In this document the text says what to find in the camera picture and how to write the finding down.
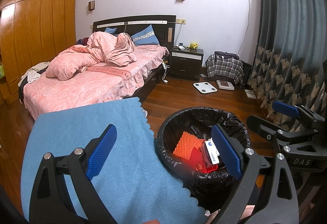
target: headboard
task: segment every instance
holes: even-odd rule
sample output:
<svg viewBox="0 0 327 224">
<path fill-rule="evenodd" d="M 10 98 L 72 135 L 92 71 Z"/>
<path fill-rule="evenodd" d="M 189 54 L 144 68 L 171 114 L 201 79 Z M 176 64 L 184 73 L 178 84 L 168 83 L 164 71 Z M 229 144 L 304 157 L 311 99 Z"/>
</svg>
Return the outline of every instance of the headboard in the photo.
<svg viewBox="0 0 327 224">
<path fill-rule="evenodd" d="M 174 47 L 176 16 L 147 15 L 119 17 L 96 21 L 93 23 L 93 32 L 105 31 L 106 28 L 117 28 L 116 34 L 125 32 L 130 36 L 152 25 L 154 34 L 161 46 L 168 50 Z"/>
</svg>

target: yellow plush toy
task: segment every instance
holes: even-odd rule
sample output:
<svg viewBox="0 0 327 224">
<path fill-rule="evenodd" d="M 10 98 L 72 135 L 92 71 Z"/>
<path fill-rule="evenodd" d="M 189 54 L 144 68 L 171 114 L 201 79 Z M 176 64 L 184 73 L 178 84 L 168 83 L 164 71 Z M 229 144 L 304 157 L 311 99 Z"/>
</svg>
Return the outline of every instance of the yellow plush toy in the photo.
<svg viewBox="0 0 327 224">
<path fill-rule="evenodd" d="M 197 43 L 195 43 L 195 42 L 191 42 L 191 44 L 190 44 L 190 48 L 192 49 L 192 50 L 195 50 L 196 48 L 198 47 L 198 44 Z"/>
</svg>

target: white box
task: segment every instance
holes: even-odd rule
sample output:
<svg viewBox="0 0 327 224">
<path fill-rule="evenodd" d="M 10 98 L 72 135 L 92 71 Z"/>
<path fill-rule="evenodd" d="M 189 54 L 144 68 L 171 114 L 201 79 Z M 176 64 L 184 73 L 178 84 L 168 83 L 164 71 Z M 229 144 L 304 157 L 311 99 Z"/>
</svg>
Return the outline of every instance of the white box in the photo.
<svg viewBox="0 0 327 224">
<path fill-rule="evenodd" d="M 246 96 L 251 99 L 256 99 L 257 97 L 254 94 L 247 93 Z"/>
<path fill-rule="evenodd" d="M 207 168 L 219 163 L 219 152 L 212 139 L 203 142 L 201 152 Z"/>
<path fill-rule="evenodd" d="M 253 94 L 254 95 L 254 92 L 252 90 L 245 89 L 244 91 L 245 91 L 245 93 L 249 93 L 249 94 Z"/>
</svg>

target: scale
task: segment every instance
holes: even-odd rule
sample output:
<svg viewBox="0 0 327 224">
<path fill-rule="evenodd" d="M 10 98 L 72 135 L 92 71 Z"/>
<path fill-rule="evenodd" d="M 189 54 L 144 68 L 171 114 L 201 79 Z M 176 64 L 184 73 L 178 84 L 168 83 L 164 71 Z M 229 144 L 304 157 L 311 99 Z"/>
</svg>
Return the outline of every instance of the scale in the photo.
<svg viewBox="0 0 327 224">
<path fill-rule="evenodd" d="M 216 92 L 217 89 L 208 82 L 194 83 L 193 86 L 202 94 Z"/>
</svg>

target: pink bedsheet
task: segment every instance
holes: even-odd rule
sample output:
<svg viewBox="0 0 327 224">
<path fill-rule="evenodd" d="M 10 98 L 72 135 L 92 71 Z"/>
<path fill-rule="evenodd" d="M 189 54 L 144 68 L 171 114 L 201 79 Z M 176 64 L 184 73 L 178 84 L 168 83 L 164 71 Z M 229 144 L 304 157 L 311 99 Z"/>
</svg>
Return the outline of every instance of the pink bedsheet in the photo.
<svg viewBox="0 0 327 224">
<path fill-rule="evenodd" d="M 85 71 L 76 73 L 66 81 L 57 78 L 47 78 L 45 73 L 31 84 L 24 86 L 24 103 L 33 118 L 52 111 L 66 110 L 89 104 L 118 100 L 132 96 L 138 88 L 144 85 L 143 78 L 162 63 L 162 57 L 168 53 L 167 48 L 157 47 L 156 51 L 135 48 L 136 62 L 126 67 L 114 63 L 99 63 L 97 66 L 110 66 L 127 69 L 132 77 L 124 80 L 122 77 L 102 72 Z"/>
</svg>

